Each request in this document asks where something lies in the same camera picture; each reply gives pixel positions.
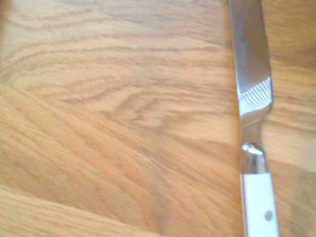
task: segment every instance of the wooden surface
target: wooden surface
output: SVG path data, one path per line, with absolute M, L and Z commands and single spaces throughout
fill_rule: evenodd
M 263 8 L 280 236 L 315 236 L 316 1 Z M 227 0 L 2 0 L 0 24 L 0 236 L 243 236 Z

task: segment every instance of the stainless steel blade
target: stainless steel blade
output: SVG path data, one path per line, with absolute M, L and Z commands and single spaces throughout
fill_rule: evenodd
M 260 126 L 272 108 L 268 41 L 260 0 L 230 0 L 242 144 L 261 144 Z

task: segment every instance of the knife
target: knife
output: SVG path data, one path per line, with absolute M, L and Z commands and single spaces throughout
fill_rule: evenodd
M 261 0 L 230 0 L 241 128 L 240 187 L 245 237 L 277 237 L 277 213 L 260 128 L 273 103 Z

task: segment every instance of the white knife handle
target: white knife handle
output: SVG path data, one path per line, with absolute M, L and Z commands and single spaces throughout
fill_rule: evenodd
M 240 174 L 245 237 L 278 237 L 270 173 Z

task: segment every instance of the metal rivet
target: metal rivet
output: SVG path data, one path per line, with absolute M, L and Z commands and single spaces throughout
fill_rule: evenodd
M 270 221 L 272 219 L 272 212 L 270 210 L 266 212 L 265 219 L 267 221 Z

